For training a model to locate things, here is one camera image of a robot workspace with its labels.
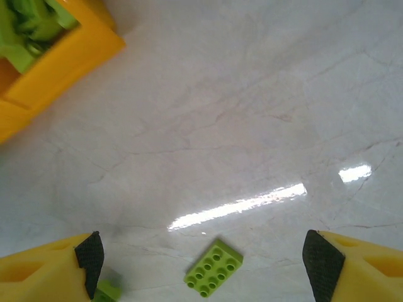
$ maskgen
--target lego brick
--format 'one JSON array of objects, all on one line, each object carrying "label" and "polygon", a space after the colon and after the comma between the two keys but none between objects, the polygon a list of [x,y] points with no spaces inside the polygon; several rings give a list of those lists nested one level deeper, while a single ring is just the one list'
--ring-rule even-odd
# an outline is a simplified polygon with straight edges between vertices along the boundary
[{"label": "lego brick", "polygon": [[25,71],[37,56],[25,48],[25,41],[14,32],[15,14],[6,0],[0,0],[0,59],[7,58],[19,72]]},{"label": "lego brick", "polygon": [[120,299],[122,290],[108,280],[98,282],[93,302],[116,302]]},{"label": "lego brick", "polygon": [[54,39],[63,30],[56,14],[49,10],[44,0],[14,0],[11,9],[16,11],[19,22],[18,34],[23,34],[34,41],[47,42]]},{"label": "lego brick", "polygon": [[310,230],[302,252],[316,302],[403,301],[403,252]]},{"label": "lego brick", "polygon": [[77,26],[78,22],[63,6],[61,6],[56,0],[46,0],[46,3],[54,9],[57,15],[58,24],[66,30],[72,30]]},{"label": "lego brick", "polygon": [[243,256],[217,239],[184,277],[203,298],[211,296],[242,265]]}]

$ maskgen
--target green duplo block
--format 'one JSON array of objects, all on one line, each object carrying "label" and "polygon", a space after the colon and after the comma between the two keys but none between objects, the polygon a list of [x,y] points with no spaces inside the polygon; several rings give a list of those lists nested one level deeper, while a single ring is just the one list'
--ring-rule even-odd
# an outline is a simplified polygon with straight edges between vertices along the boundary
[{"label": "green duplo block", "polygon": [[55,10],[57,22],[66,30],[72,30],[78,25],[78,21],[56,0],[46,0],[46,3]]},{"label": "green duplo block", "polygon": [[122,290],[108,280],[98,282],[93,302],[116,302],[120,299]]},{"label": "green duplo block", "polygon": [[63,30],[44,0],[14,0],[12,3],[12,8],[22,21],[16,27],[19,34],[35,41],[47,42]]},{"label": "green duplo block", "polygon": [[23,37],[14,32],[15,21],[16,16],[8,9],[6,0],[0,0],[0,59],[5,57],[18,72],[23,73],[36,61],[40,50],[26,48]]},{"label": "green duplo block", "polygon": [[189,288],[207,298],[240,268],[243,260],[240,253],[217,239],[187,273],[184,281]]}]

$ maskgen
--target lime green lego brick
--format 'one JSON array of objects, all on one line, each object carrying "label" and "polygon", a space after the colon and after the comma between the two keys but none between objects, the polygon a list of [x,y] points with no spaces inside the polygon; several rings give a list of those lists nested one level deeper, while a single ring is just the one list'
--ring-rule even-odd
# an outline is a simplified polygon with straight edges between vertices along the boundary
[{"label": "lime green lego brick", "polygon": [[33,49],[36,46],[31,45],[33,51],[30,51],[23,37],[14,32],[15,22],[16,16],[8,9],[6,0],[0,0],[0,58],[5,57],[18,72],[24,73],[36,61],[41,50]]},{"label": "lime green lego brick", "polygon": [[78,21],[56,0],[46,0],[47,4],[55,10],[58,24],[66,30],[72,30]]},{"label": "lime green lego brick", "polygon": [[44,0],[14,0],[12,8],[23,20],[17,25],[16,31],[32,40],[51,41],[63,31],[57,22],[57,15],[49,10]]},{"label": "lime green lego brick", "polygon": [[122,290],[114,287],[108,280],[98,282],[93,302],[116,302],[120,299]]},{"label": "lime green lego brick", "polygon": [[183,281],[203,298],[210,297],[242,265],[244,257],[220,239],[214,241]]}]

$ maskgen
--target yellow plastic container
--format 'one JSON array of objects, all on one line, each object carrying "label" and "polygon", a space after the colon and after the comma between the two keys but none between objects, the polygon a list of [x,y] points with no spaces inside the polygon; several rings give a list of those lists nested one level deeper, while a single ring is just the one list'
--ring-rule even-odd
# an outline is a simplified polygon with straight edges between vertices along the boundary
[{"label": "yellow plastic container", "polygon": [[24,128],[73,83],[119,52],[125,42],[101,0],[57,0],[80,25],[25,74],[0,59],[0,143]]},{"label": "yellow plastic container", "polygon": [[311,230],[303,258],[318,302],[403,301],[400,250]]},{"label": "yellow plastic container", "polygon": [[83,234],[0,258],[1,302],[89,302],[75,248]]}]

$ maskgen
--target orange plastic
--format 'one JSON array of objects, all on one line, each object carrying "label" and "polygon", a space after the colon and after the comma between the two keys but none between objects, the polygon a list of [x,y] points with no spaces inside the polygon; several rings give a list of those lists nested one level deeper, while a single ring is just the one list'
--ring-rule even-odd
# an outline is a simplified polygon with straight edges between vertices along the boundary
[{"label": "orange plastic", "polygon": [[0,59],[0,143],[24,128],[66,89],[119,52],[125,42],[101,0],[57,0],[80,25],[21,75]]},{"label": "orange plastic", "polygon": [[74,247],[83,234],[0,258],[1,302],[90,302]]}]

